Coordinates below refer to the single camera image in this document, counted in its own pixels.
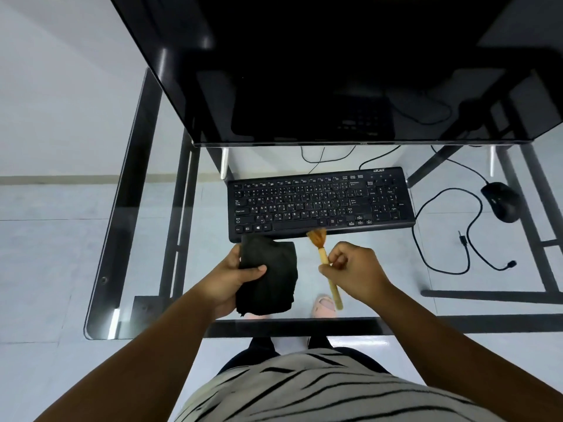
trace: person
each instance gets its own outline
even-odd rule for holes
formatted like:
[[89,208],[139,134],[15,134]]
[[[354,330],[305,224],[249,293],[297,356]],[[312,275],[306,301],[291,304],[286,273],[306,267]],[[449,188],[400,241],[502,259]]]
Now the person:
[[[36,420],[164,422],[209,324],[235,308],[235,293],[265,266],[238,269],[240,246],[137,338],[95,368]],[[398,290],[373,250],[348,242],[320,272],[369,305],[396,335],[426,385],[394,377],[367,355],[313,337],[277,355],[255,338],[187,401],[189,421],[561,421],[558,391],[443,324]],[[330,304],[319,302],[328,311]]]

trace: striped shirt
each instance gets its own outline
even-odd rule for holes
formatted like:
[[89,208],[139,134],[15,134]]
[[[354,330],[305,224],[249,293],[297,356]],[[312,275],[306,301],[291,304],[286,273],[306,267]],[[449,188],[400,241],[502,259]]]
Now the striped shirt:
[[467,398],[373,372],[334,349],[281,355],[214,377],[176,422],[501,421]]

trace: cleaning brush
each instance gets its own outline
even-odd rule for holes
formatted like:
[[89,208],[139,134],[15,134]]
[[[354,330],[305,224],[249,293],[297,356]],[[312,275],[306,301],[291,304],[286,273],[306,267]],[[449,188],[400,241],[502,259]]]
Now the cleaning brush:
[[[309,231],[307,233],[307,237],[309,240],[319,249],[320,255],[320,262],[330,265],[328,262],[327,251],[324,249],[324,242],[327,239],[327,230],[325,228],[314,229],[313,231]],[[337,310],[341,310],[342,306],[342,299],[340,298],[340,293],[338,292],[338,288],[336,284],[332,282],[332,280],[328,280],[328,285],[330,286],[330,292],[332,293],[332,300],[334,300],[334,306]]]

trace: forearm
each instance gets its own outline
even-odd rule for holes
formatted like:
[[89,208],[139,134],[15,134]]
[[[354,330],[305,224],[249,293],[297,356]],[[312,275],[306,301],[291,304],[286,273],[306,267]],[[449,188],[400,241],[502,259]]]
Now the forearm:
[[443,324],[392,284],[370,306],[427,385],[468,397],[509,422],[563,420],[558,391]]
[[168,420],[212,312],[195,291],[187,292],[52,404],[37,422]]

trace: computer monitor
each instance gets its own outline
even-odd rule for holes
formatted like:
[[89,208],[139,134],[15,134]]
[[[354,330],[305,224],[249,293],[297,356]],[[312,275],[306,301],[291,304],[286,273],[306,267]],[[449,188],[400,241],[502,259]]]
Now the computer monitor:
[[[197,146],[514,144],[561,122],[563,0],[112,2]],[[352,131],[365,109],[384,126]]]

